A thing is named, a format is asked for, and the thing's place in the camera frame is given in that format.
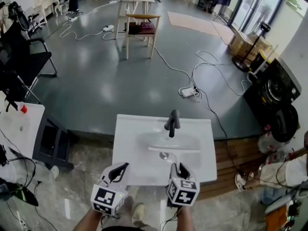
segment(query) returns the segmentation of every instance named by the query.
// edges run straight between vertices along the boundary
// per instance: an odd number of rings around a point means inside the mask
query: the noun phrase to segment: white sneaker
[[[137,204],[133,212],[133,219],[141,221],[144,217],[144,209],[145,206],[143,203]]]
[[[245,188],[246,181],[240,176],[240,174],[235,175],[234,182],[235,182],[237,189],[240,192],[246,190],[246,188]]]

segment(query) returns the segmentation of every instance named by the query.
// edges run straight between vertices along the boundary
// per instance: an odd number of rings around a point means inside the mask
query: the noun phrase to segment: sink basin
[[[180,118],[181,128],[175,130],[174,138],[164,128],[166,121],[164,117],[117,115],[112,163],[130,164],[128,184],[168,185],[170,167],[176,161],[173,152],[199,182],[216,180],[211,120]]]

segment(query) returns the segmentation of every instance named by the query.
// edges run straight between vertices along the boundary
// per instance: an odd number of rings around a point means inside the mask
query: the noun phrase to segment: washing machine
[[[282,59],[275,59],[257,81],[245,92],[244,98],[262,127],[273,116],[289,106],[302,88]]]

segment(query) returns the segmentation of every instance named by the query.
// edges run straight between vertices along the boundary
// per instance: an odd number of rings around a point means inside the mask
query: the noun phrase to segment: wooden chair
[[[128,39],[133,38],[133,37],[142,37],[142,38],[148,37],[147,47],[150,45],[150,38],[153,38],[151,57],[150,57],[150,58],[152,58],[155,40],[156,40],[156,36],[157,36],[159,18],[161,17],[161,15],[156,15],[156,14],[129,14],[129,13],[127,13],[126,16],[127,16],[126,38],[125,38],[125,40],[126,40],[126,59],[128,59]],[[129,22],[129,19],[131,17],[135,18],[135,19],[144,20],[144,22],[141,22],[141,26],[151,25],[153,28],[140,28],[139,26],[136,25],[136,22]],[[157,18],[156,26],[154,26],[154,24],[152,22],[147,22],[147,20],[155,19],[155,18]]]

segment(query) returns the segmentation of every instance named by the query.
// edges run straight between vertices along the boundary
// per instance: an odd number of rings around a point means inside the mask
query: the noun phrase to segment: power strip
[[[181,92],[182,92],[183,98],[188,98],[196,94],[196,90],[193,87],[183,89]]]

